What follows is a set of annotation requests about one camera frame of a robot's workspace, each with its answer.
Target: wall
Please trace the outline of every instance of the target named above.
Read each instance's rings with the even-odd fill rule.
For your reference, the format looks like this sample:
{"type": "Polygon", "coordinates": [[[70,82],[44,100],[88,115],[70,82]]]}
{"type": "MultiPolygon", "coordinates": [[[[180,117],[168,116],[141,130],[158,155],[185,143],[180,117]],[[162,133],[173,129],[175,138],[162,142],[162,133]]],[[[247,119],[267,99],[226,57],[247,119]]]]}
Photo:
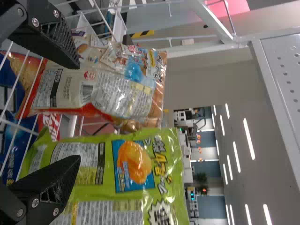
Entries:
{"type": "Polygon", "coordinates": [[[203,160],[218,159],[216,147],[201,148],[201,150],[202,153],[200,154],[198,148],[192,149],[192,160],[198,160],[199,158],[202,158],[203,160]]]}
{"type": "Polygon", "coordinates": [[[197,196],[199,218],[227,218],[224,196],[197,196]]]}
{"type": "MultiPolygon", "coordinates": [[[[201,62],[204,55],[194,57],[201,62]]],[[[175,58],[170,59],[168,65],[164,108],[170,112],[173,109],[223,105],[231,102],[239,104],[259,99],[264,95],[262,89],[253,91],[253,87],[261,82],[258,76],[253,76],[257,74],[253,60],[212,67],[197,67],[196,64],[187,68],[185,63],[175,58]]],[[[168,114],[168,122],[170,125],[173,124],[171,113],[168,114]]]]}
{"type": "Polygon", "coordinates": [[[215,162],[195,162],[191,163],[195,169],[195,174],[206,173],[207,177],[218,178],[221,177],[220,165],[218,161],[215,162]]]}
{"type": "Polygon", "coordinates": [[[227,219],[198,219],[198,225],[228,225],[227,219]]]}

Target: chip bag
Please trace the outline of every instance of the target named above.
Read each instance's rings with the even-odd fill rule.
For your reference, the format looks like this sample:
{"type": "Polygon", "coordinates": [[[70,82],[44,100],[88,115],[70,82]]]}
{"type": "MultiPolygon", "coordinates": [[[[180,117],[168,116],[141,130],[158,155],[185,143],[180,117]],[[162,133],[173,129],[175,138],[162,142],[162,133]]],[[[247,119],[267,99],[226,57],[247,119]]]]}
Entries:
{"type": "MultiPolygon", "coordinates": [[[[0,62],[4,60],[6,51],[0,52],[0,62]]],[[[28,56],[26,61],[25,55],[16,52],[9,52],[7,58],[3,61],[0,70],[0,113],[3,112],[5,105],[8,103],[3,119],[18,124],[15,120],[15,113],[20,108],[22,101],[26,98],[25,93],[30,90],[33,80],[38,72],[39,65],[42,73],[46,65],[46,60],[28,56]]],[[[60,139],[58,124],[60,115],[38,115],[23,119],[20,126],[40,132],[44,126],[48,126],[52,139],[60,139]]],[[[28,131],[17,129],[12,124],[0,121],[0,171],[2,171],[0,179],[6,185],[14,183],[19,175],[25,152],[34,143],[37,136],[30,135],[28,131]]]]}
{"type": "Polygon", "coordinates": [[[70,155],[81,164],[56,224],[189,224],[182,152],[175,128],[52,142],[44,129],[22,165],[21,177],[70,155]]]}
{"type": "Polygon", "coordinates": [[[34,83],[24,117],[67,113],[103,116],[115,125],[129,126],[124,128],[129,131],[159,127],[166,52],[110,43],[83,31],[73,37],[81,68],[70,70],[48,62],[34,83]]]}

